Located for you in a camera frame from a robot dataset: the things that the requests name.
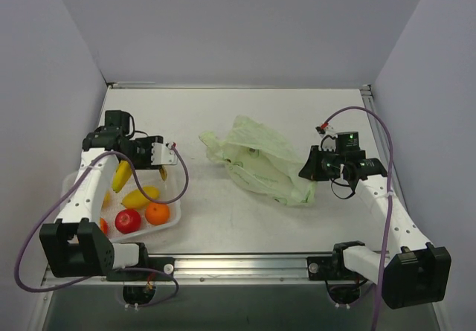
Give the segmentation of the yellow banana bunch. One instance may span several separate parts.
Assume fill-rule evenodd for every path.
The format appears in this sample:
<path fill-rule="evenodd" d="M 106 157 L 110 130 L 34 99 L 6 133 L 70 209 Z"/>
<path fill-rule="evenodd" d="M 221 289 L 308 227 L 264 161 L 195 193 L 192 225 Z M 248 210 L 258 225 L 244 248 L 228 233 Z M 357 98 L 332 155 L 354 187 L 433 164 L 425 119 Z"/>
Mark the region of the yellow banana bunch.
<path fill-rule="evenodd" d="M 112 191 L 115 193 L 121 192 L 131 177 L 132 168 L 130 167 L 129 163 L 124 160 L 120 161 L 112 179 Z M 143 186 L 142 189 L 149 196 L 152 196 L 153 194 L 158 196 L 160 194 L 160 190 L 154 186 Z"/>

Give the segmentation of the yellow mango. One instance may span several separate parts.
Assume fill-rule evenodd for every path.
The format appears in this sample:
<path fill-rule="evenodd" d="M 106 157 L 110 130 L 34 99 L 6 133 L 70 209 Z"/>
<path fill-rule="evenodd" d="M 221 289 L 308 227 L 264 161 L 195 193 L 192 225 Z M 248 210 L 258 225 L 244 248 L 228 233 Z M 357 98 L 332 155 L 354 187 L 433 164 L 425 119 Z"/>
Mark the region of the yellow mango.
<path fill-rule="evenodd" d="M 156 200 L 160 196 L 160 190 L 154 186 L 145 186 L 143 187 L 145 193 L 152 199 Z M 128 209 L 141 209 L 147 206 L 150 203 L 150 200 L 144 196 L 144 194 L 139 190 L 133 190 L 126 194 L 122 199 L 121 204 Z"/>

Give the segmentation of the light green plastic bag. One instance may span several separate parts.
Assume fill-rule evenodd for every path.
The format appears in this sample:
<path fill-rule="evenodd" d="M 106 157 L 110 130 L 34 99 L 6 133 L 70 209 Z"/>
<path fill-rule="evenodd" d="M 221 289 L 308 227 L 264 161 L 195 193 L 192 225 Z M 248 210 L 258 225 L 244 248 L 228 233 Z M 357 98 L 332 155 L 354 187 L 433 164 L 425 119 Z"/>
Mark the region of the light green plastic bag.
<path fill-rule="evenodd" d="M 207 131 L 199 135 L 199 140 L 206 146 L 207 158 L 224 165 L 243 190 L 286 206 L 310 206 L 315 202 L 317 183 L 299 176 L 305 161 L 275 129 L 238 115 L 225 138 Z"/>

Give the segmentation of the orange fruit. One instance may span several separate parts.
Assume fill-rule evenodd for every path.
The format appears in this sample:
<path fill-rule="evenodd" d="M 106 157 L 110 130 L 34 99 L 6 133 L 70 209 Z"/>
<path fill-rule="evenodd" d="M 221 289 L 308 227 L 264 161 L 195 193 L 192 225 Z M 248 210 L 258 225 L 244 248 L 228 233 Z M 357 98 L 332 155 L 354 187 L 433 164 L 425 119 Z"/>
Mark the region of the orange fruit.
<path fill-rule="evenodd" d="M 150 202 L 145 209 L 144 216 L 151 225 L 163 225 L 170 219 L 170 209 L 168 205 Z"/>

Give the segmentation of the red apple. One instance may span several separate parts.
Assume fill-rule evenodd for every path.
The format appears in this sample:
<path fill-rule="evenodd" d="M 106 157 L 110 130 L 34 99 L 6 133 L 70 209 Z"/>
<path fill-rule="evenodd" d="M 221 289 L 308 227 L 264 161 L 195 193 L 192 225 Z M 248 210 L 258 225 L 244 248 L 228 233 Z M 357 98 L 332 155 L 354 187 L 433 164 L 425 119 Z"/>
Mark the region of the red apple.
<path fill-rule="evenodd" d="M 141 215 L 134 209 L 124 209 L 115 217 L 115 227 L 122 234 L 130 234 L 141 228 Z"/>

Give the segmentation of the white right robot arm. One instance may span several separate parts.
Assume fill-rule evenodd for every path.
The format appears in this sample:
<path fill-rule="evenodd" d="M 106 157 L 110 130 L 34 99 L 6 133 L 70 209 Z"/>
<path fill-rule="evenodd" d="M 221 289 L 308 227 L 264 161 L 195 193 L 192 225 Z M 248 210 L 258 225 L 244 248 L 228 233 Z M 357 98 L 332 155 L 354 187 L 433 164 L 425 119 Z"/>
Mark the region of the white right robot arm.
<path fill-rule="evenodd" d="M 330 292 L 341 303 L 355 301 L 366 281 L 380 287 L 391 309 L 442 301 L 451 267 L 448 250 L 434 246 L 418 229 L 394 194 L 390 173 L 378 158 L 366 156 L 357 132 L 317 131 L 321 143 L 311 146 L 300 177 L 348 187 L 383 228 L 384 247 L 376 252 L 361 241 L 336 243 L 330 261 L 317 265 L 310 276 L 325 282 L 354 280 L 345 292 Z"/>

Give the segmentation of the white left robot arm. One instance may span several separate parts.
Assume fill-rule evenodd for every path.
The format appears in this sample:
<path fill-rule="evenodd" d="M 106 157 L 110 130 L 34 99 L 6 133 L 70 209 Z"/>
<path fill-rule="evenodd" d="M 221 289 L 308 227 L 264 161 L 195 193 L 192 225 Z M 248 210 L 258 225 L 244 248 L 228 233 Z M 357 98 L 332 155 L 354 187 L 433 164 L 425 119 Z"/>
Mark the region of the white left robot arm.
<path fill-rule="evenodd" d="M 132 116 L 107 111 L 105 123 L 82 142 L 81 166 L 73 187 L 61 198 L 63 206 L 52 223 L 39 230 L 48 264 L 55 277 L 106 276 L 123 268 L 134 280 L 144 279 L 150 261 L 139 243 L 116 244 L 100 229 L 106 191 L 120 161 L 137 170 L 155 170 L 166 146 L 160 135 L 134 138 Z"/>

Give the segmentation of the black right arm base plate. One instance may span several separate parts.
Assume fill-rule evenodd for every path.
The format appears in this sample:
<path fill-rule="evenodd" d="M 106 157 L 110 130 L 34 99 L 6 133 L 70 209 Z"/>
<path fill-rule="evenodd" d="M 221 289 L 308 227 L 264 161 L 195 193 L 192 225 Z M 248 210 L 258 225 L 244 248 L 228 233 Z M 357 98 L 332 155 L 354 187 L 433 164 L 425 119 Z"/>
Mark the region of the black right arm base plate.
<path fill-rule="evenodd" d="M 306 258 L 308 279 L 311 281 L 356 281 L 360 280 L 354 271 L 336 268 L 331 256 L 310 256 Z"/>

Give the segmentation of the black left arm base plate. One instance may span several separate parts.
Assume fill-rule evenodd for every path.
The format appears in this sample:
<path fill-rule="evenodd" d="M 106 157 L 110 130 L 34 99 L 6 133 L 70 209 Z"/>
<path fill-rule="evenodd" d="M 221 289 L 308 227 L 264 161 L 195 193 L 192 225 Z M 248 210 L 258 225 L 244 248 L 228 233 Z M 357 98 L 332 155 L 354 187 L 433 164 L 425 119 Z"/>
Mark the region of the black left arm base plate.
<path fill-rule="evenodd" d="M 110 282 L 169 281 L 175 270 L 174 257 L 150 257 L 146 263 L 113 269 L 106 279 Z"/>

